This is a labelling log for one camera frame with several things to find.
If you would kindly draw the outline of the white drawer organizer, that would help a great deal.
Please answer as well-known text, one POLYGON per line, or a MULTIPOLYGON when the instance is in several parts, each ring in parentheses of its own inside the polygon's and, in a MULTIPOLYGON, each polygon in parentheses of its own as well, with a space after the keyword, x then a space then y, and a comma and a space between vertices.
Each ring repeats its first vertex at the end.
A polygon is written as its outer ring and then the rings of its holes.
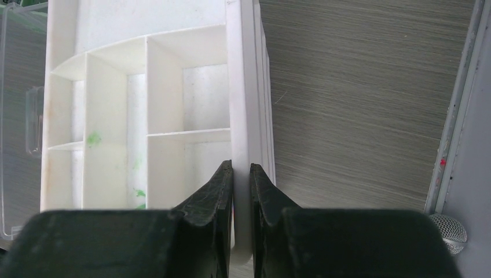
POLYGON ((170 209, 224 160, 242 265, 250 165, 276 179, 258 1, 49 1, 41 211, 170 209))

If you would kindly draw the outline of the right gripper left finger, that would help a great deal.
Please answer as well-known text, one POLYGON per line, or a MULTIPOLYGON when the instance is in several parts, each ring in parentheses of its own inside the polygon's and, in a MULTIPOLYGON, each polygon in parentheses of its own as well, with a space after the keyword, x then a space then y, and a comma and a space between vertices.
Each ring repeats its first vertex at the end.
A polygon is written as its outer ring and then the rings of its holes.
POLYGON ((169 210, 55 210, 32 217, 2 277, 227 277, 233 169, 169 210))

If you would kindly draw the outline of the clear plastic drawer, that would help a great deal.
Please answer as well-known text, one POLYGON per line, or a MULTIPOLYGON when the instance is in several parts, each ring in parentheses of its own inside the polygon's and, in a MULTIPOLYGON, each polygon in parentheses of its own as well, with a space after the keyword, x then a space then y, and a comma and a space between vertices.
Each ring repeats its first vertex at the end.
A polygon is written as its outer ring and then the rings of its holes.
POLYGON ((1 1, 1 239, 39 212, 47 3, 1 1))

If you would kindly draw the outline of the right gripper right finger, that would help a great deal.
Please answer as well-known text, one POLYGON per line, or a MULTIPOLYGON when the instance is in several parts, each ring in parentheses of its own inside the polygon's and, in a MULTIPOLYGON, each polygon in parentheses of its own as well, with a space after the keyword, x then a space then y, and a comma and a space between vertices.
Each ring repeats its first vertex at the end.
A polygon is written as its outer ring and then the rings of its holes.
POLYGON ((250 167, 255 277, 460 277, 428 216, 303 208, 250 167))

